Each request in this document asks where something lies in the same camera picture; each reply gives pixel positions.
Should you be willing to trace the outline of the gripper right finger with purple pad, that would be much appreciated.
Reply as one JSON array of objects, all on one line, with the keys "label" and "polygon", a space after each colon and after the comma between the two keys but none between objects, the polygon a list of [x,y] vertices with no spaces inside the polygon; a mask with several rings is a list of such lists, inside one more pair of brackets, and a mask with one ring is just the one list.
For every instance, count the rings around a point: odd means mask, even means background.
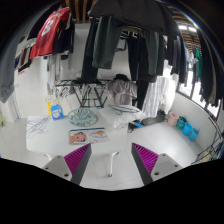
[{"label": "gripper right finger with purple pad", "polygon": [[144,185],[182,169],[182,166],[166,153],[157,154],[137,143],[132,144],[131,153]]}]

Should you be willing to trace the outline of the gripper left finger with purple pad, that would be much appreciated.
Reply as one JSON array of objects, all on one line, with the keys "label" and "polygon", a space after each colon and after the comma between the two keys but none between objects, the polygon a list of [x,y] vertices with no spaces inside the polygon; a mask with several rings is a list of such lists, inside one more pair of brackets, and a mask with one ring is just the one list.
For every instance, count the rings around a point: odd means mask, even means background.
[{"label": "gripper left finger with purple pad", "polygon": [[79,185],[91,153],[91,145],[86,144],[66,156],[55,156],[43,167],[43,170]]}]

